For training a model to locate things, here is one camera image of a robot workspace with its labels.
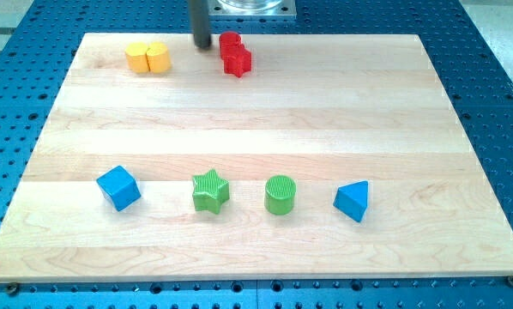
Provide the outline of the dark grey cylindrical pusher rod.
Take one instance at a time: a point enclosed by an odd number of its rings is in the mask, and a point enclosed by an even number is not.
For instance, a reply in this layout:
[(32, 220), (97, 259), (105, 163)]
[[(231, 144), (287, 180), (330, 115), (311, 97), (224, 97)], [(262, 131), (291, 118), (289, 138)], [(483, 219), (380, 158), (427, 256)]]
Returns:
[(199, 49), (209, 49), (212, 45), (207, 0), (188, 0), (190, 25), (194, 44)]

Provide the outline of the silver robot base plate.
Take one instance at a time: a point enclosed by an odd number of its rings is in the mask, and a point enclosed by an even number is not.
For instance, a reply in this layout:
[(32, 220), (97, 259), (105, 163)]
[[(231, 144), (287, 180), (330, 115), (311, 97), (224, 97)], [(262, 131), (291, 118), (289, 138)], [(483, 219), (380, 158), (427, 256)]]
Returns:
[(294, 19), (295, 0), (208, 0), (209, 15), (215, 20)]

